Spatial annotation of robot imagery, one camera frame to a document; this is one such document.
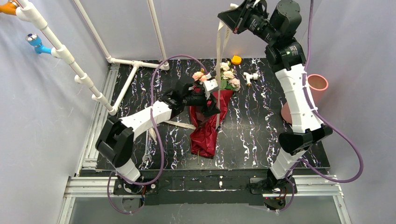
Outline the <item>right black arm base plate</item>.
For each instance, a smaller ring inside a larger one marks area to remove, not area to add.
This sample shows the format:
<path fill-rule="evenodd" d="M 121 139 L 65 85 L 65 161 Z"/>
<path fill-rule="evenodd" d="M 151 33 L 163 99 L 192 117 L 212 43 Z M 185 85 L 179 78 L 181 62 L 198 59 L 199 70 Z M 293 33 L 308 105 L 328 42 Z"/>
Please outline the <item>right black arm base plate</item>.
<path fill-rule="evenodd" d="M 285 192 L 287 192 L 287 194 L 291 194 L 292 189 L 294 189 L 294 193 L 297 193 L 297 184 L 295 183 L 295 179 L 291 176 L 289 177 L 289 180 L 286 180 L 285 178 L 276 180 L 269 177 L 253 177 L 249 179 L 247 189 L 252 194 L 280 194 L 281 191 L 283 194 Z"/>

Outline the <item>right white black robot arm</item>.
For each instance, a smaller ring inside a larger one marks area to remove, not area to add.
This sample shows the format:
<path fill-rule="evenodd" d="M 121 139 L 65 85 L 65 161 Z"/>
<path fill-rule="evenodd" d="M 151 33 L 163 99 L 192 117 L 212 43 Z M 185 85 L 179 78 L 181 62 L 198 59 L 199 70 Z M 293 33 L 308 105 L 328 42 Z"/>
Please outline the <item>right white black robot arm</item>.
<path fill-rule="evenodd" d="M 248 184 L 253 193 L 283 190 L 293 168 L 314 144 L 332 134 L 332 129 L 314 114 L 306 81 L 306 58 L 295 33 L 302 21 L 300 6 L 293 0 L 279 1 L 272 14 L 264 0 L 245 0 L 220 12 L 218 18 L 235 34 L 249 30 L 267 44 L 269 67 L 281 84 L 292 117 L 292 130 L 278 137 L 281 146 L 267 177 Z"/>

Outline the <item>white pvc pipe frame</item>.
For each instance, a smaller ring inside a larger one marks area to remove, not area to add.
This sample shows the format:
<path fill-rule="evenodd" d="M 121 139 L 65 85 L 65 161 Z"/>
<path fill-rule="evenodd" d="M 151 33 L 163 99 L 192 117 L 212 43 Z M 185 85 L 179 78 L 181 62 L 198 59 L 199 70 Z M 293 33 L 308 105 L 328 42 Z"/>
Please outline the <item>white pvc pipe frame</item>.
<path fill-rule="evenodd" d="M 115 115 L 120 106 L 120 98 L 113 104 L 103 93 L 102 82 L 108 63 L 159 67 L 157 63 L 116 59 L 103 51 L 103 42 L 97 41 L 98 35 L 92 31 L 93 24 L 86 21 L 88 15 L 79 0 L 50 2 L 47 7 L 44 2 L 37 5 L 29 0 L 14 2 L 19 5 L 15 17 L 27 28 L 32 28 L 32 33 L 37 33 L 43 45 L 51 49 L 51 55 L 41 54 L 44 59 L 54 59 L 48 64 L 49 73 L 60 72 L 66 75 L 63 80 L 67 84 L 76 83 L 76 90 L 83 93 L 83 102 L 91 108 L 99 106 Z"/>

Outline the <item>white pipe tee fitting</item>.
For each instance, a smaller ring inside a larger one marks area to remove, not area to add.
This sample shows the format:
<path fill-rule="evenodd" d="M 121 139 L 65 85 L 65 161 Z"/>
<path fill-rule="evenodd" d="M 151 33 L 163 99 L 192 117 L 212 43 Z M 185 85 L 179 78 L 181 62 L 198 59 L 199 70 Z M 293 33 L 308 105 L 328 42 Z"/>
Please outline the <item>white pipe tee fitting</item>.
<path fill-rule="evenodd" d="M 258 73 L 250 74 L 250 73 L 244 72 L 243 76 L 244 76 L 244 78 L 246 80 L 246 86 L 248 88 L 250 88 L 252 86 L 252 81 L 257 80 L 260 75 Z"/>

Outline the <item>aluminium rail frame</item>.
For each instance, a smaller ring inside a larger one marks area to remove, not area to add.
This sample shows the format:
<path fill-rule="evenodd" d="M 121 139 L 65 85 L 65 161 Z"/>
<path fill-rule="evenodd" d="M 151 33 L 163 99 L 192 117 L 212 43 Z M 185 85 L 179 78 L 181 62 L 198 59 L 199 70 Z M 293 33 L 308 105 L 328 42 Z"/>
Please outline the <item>aluminium rail frame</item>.
<path fill-rule="evenodd" d="M 157 195 L 113 194 L 117 177 L 111 164 L 88 145 L 93 167 L 68 180 L 59 223 L 66 224 L 340 224 L 346 222 L 338 184 L 315 175 L 299 164 L 297 184 L 288 209 L 267 211 L 264 202 L 274 194 L 254 195 L 249 179 L 265 178 L 281 146 L 278 136 L 291 130 L 281 117 L 285 102 L 281 85 L 265 59 L 248 59 L 235 71 L 241 82 L 219 127 L 215 155 L 191 153 L 192 130 L 161 123 L 165 164 Z M 243 73 L 258 73 L 246 86 Z"/>

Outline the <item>red flower bouquet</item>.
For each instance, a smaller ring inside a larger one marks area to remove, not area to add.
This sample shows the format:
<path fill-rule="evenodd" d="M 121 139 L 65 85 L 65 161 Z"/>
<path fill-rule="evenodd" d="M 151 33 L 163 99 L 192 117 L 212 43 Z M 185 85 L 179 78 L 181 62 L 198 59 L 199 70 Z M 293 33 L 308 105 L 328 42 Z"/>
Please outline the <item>red flower bouquet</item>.
<path fill-rule="evenodd" d="M 217 145 L 217 120 L 221 124 L 228 112 L 228 104 L 232 95 L 240 90 L 240 80 L 236 78 L 231 62 L 220 64 L 220 114 L 205 117 L 196 106 L 191 106 L 190 120 L 195 130 L 190 134 L 191 153 L 200 157 L 212 158 Z"/>

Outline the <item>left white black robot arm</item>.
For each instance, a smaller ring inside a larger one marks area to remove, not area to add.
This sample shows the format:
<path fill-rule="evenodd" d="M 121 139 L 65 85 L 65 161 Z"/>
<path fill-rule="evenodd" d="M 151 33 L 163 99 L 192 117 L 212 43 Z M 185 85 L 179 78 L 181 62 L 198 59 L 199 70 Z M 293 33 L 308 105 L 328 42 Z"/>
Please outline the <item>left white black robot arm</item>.
<path fill-rule="evenodd" d="M 135 139 L 157 124 L 169 121 L 184 111 L 186 106 L 197 106 L 203 115 L 220 113 L 214 92 L 220 90 L 215 78 L 203 82 L 192 77 L 180 78 L 153 105 L 126 117 L 109 117 L 95 144 L 95 148 L 115 168 L 125 182 L 143 186 L 140 171 L 131 159 Z"/>

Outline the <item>orange pipe fitting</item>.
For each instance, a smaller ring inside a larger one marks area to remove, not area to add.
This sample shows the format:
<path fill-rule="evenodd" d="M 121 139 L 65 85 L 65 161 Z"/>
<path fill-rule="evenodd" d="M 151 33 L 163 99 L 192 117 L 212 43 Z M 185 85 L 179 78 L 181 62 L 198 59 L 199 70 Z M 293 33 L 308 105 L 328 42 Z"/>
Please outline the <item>orange pipe fitting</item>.
<path fill-rule="evenodd" d="M 0 12 L 3 14 L 16 16 L 16 9 L 18 7 L 19 5 L 16 2 L 9 0 L 7 3 L 0 6 Z"/>

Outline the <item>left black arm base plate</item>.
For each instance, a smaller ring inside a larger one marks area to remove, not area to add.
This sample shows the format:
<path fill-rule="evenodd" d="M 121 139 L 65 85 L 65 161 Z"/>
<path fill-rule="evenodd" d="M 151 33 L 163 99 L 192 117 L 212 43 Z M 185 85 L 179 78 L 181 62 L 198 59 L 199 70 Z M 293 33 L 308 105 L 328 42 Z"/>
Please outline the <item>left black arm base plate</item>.
<path fill-rule="evenodd" d="M 159 191 L 159 181 L 149 185 L 135 185 L 130 184 L 118 177 L 114 182 L 112 188 L 113 194 L 118 196 L 131 196 L 131 195 L 157 195 Z"/>

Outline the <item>blue pipe fitting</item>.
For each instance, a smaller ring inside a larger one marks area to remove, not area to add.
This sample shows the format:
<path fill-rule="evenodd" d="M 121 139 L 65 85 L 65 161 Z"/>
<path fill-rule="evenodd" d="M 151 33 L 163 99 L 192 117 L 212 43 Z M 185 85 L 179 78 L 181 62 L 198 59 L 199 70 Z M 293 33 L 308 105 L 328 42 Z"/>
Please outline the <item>blue pipe fitting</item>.
<path fill-rule="evenodd" d="M 25 37 L 25 40 L 32 46 L 34 47 L 34 51 L 36 54 L 50 54 L 51 55 L 51 49 L 47 48 L 43 45 L 41 38 L 37 34 L 28 34 Z"/>

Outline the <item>pink cylindrical vase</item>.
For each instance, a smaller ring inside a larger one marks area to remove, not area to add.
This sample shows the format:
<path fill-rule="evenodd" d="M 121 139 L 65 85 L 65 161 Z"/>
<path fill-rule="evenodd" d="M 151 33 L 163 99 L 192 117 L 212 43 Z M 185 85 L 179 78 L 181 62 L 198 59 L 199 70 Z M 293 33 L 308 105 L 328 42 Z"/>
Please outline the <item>pink cylindrical vase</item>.
<path fill-rule="evenodd" d="M 329 83 L 328 81 L 319 74 L 311 74 L 307 77 L 308 84 L 310 86 L 313 101 L 317 104 L 323 97 L 325 91 L 327 90 Z M 281 109 L 282 118 L 289 124 L 292 123 L 292 117 L 290 114 L 289 103 L 286 102 Z"/>

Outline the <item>small orange yellow cap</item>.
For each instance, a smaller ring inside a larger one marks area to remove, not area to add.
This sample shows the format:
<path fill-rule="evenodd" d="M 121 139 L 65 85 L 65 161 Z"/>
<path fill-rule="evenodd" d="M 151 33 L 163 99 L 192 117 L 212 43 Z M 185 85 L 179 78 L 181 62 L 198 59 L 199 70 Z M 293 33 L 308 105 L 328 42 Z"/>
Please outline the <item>small orange yellow cap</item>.
<path fill-rule="evenodd" d="M 231 58 L 231 63 L 234 64 L 234 65 L 240 65 L 241 62 L 242 62 L 242 58 L 240 56 L 238 56 L 238 55 L 234 55 Z"/>

